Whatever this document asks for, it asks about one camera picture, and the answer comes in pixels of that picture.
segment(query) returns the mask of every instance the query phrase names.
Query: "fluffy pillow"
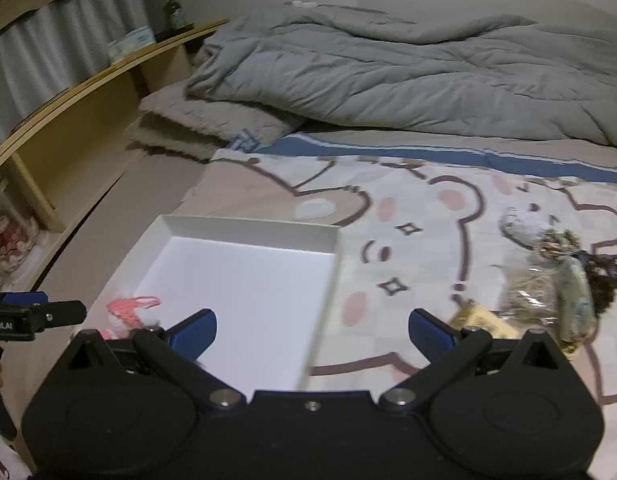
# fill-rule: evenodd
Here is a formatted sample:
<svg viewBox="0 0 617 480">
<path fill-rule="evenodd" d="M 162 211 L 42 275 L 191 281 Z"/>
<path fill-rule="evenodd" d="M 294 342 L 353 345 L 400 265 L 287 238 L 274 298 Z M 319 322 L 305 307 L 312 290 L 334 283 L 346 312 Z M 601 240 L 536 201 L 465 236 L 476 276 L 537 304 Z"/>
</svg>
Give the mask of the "fluffy pillow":
<svg viewBox="0 0 617 480">
<path fill-rule="evenodd" d="M 260 105 L 188 98 L 186 81 L 165 86 L 145 97 L 140 110 L 164 117 L 202 135 L 231 140 L 247 130 L 262 144 L 295 131 L 305 119 Z"/>
<path fill-rule="evenodd" d="M 218 148 L 226 146 L 224 140 L 201 135 L 155 114 L 145 113 L 124 131 L 131 140 L 149 148 L 160 148 L 196 160 L 209 160 Z"/>
</svg>

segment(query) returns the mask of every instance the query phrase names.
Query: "bottle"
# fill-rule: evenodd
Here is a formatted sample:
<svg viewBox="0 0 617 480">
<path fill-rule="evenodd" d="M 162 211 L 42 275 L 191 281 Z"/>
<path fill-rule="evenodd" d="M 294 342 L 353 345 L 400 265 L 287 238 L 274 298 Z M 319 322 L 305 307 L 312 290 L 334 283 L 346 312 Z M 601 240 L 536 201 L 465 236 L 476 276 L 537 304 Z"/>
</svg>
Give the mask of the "bottle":
<svg viewBox="0 0 617 480">
<path fill-rule="evenodd" d="M 182 6 L 177 0 L 166 0 L 164 4 L 164 17 L 166 25 L 173 30 L 184 28 L 188 25 Z"/>
</svg>

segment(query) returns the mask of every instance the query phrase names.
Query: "blue gripper pad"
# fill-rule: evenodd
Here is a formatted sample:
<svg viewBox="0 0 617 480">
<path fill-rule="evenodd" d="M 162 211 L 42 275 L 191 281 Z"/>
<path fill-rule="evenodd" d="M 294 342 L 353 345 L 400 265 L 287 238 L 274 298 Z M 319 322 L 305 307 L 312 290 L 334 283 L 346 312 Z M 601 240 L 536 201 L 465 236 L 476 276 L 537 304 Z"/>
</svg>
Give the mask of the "blue gripper pad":
<svg viewBox="0 0 617 480">
<path fill-rule="evenodd" d="M 454 348 L 461 335 L 424 309 L 416 308 L 409 316 L 409 337 L 432 363 L 444 352 Z"/>
<path fill-rule="evenodd" d="M 9 305 L 32 305 L 48 303 L 48 296 L 43 292 L 0 292 L 0 301 Z"/>
<path fill-rule="evenodd" d="M 218 319 L 207 308 L 164 332 L 164 340 L 179 355 L 195 361 L 215 341 Z"/>
</svg>

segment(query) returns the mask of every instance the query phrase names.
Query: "cardboard box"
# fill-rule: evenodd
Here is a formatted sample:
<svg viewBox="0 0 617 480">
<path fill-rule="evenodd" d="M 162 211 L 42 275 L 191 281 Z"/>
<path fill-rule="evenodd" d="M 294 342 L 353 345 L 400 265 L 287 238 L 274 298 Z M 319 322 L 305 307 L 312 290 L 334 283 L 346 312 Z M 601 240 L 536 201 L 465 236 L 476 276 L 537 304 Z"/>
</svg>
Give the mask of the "cardboard box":
<svg viewBox="0 0 617 480">
<path fill-rule="evenodd" d="M 338 267 L 338 228 L 164 215 L 130 250 L 82 328 L 108 328 L 106 304 L 157 296 L 168 329 L 202 308 L 218 334 L 200 364 L 247 397 L 301 387 Z"/>
</svg>

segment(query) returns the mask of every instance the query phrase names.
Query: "wooden shelf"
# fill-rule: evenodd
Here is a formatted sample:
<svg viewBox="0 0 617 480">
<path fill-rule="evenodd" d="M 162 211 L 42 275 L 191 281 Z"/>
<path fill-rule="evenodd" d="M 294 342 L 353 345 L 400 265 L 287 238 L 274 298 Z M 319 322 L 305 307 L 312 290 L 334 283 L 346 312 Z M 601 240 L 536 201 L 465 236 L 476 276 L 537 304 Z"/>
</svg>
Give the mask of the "wooden shelf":
<svg viewBox="0 0 617 480">
<path fill-rule="evenodd" d="M 153 57 L 159 56 L 172 48 L 185 44 L 188 41 L 195 40 L 196 38 L 210 36 L 221 25 L 227 22 L 228 20 L 219 20 L 217 22 L 209 23 L 208 25 L 194 28 L 189 32 L 170 38 L 162 43 L 156 43 L 138 50 L 121 62 L 109 66 L 109 68 L 102 70 L 92 78 L 87 79 L 82 84 L 77 85 L 75 88 L 60 94 L 56 99 L 49 102 L 40 110 L 37 110 L 34 114 L 31 114 L 28 118 L 23 120 L 22 123 L 19 124 L 15 130 L 13 130 L 10 137 L 0 145 L 0 166 L 4 164 L 6 160 L 13 155 L 13 153 L 21 148 L 25 142 L 31 139 L 31 137 L 41 130 L 46 124 L 49 124 L 54 118 L 58 117 L 58 115 L 69 109 L 91 92 L 97 90 L 109 81 L 112 81 L 114 78 L 117 78 L 122 73 L 128 72 L 131 68 L 140 65 Z"/>
<path fill-rule="evenodd" d="M 140 99 L 188 76 L 183 45 L 202 41 L 227 21 L 132 54 L 31 114 L 0 146 L 0 175 L 6 170 L 16 180 L 48 228 L 2 290 L 30 290 L 89 211 L 144 156 L 124 136 L 138 118 Z"/>
</svg>

